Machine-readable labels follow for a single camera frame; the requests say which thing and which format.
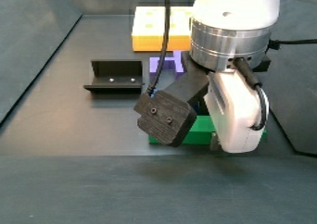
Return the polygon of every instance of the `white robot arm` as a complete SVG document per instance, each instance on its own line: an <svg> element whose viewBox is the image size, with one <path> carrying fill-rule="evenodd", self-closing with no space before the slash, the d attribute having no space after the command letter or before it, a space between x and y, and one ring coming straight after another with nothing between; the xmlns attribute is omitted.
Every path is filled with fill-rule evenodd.
<svg viewBox="0 0 317 224"><path fill-rule="evenodd" d="M170 0L166 5L167 17ZM158 80L150 84L135 106L138 125L162 144L179 146L195 121L191 104L209 86L205 100L221 146L229 153L249 152L258 146L269 110L251 69L265 55L279 0L195 0L193 8L191 49L182 58L190 62L187 74L155 94Z"/></svg>
<svg viewBox="0 0 317 224"><path fill-rule="evenodd" d="M279 0L195 0L191 20L191 59L209 74L205 97L219 143L229 153L253 151L263 126L254 130L261 112L258 94L239 73L237 58L254 68L263 57Z"/></svg>

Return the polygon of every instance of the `green block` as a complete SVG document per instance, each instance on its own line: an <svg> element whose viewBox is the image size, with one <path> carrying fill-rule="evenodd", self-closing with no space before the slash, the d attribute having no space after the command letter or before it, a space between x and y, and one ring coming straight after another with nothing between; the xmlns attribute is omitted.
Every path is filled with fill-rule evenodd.
<svg viewBox="0 0 317 224"><path fill-rule="evenodd" d="M210 145L211 133L215 132L210 116L198 116L191 130L183 140L183 144ZM267 132L263 131L261 140L266 141ZM150 144L159 144L158 140L148 136Z"/></svg>

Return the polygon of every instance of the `screw hole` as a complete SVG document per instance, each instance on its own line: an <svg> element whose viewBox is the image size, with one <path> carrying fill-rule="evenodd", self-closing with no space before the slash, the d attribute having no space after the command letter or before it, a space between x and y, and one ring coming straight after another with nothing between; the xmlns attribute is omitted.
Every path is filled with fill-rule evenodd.
<svg viewBox="0 0 317 224"><path fill-rule="evenodd" d="M172 123L172 119L168 117L168 118L166 118L166 122L167 122L167 124L171 124Z"/></svg>
<svg viewBox="0 0 317 224"><path fill-rule="evenodd" d="M155 108L151 108L151 113L156 114L158 110Z"/></svg>

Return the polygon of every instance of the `black bracket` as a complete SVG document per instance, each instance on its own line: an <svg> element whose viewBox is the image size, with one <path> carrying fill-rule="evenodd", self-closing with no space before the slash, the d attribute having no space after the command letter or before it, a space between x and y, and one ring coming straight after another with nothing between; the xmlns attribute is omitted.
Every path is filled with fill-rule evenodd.
<svg viewBox="0 0 317 224"><path fill-rule="evenodd" d="M84 89L92 93L140 93L142 62L138 60L94 60L94 80Z"/></svg>

